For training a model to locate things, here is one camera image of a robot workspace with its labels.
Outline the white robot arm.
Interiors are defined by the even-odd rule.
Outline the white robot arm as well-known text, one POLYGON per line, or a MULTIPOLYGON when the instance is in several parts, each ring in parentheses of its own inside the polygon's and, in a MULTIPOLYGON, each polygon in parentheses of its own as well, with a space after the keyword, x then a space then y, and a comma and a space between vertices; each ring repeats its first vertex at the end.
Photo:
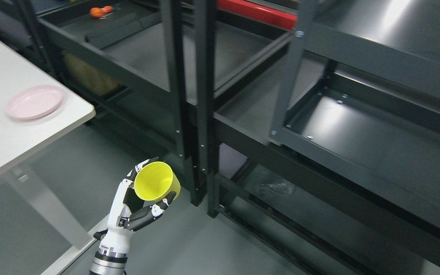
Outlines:
POLYGON ((125 270, 127 254, 112 252, 110 255, 103 254, 105 251, 95 253, 89 275, 127 275, 125 270))

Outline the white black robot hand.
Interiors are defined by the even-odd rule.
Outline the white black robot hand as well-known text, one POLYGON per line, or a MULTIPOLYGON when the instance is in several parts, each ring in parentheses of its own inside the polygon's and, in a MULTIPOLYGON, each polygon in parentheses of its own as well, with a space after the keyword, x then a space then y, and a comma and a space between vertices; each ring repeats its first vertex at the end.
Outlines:
POLYGON ((108 215, 107 229, 94 235, 100 241, 98 251, 105 251, 103 254, 128 254, 132 234, 157 221, 176 199, 174 191, 158 202, 144 201, 136 195, 133 188, 136 175, 152 162, 160 161, 153 158, 135 165, 119 183, 108 215))

